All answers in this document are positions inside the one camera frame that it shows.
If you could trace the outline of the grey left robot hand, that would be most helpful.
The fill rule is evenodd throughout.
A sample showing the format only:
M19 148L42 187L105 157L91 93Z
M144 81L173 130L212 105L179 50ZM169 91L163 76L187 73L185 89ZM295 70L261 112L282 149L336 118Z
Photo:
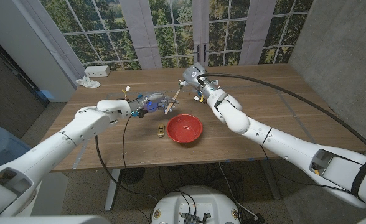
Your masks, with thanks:
M156 110L169 111L169 105L179 104L179 101L161 92L144 94L137 100L139 108L153 113Z

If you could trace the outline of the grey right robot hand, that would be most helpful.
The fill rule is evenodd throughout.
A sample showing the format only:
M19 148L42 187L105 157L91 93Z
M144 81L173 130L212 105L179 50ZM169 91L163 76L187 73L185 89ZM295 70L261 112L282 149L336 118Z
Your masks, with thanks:
M217 86L205 76L206 73L206 69L200 63L196 62L183 72L182 76L184 80L180 81L179 85L192 86L205 96L209 96L211 92L217 90Z

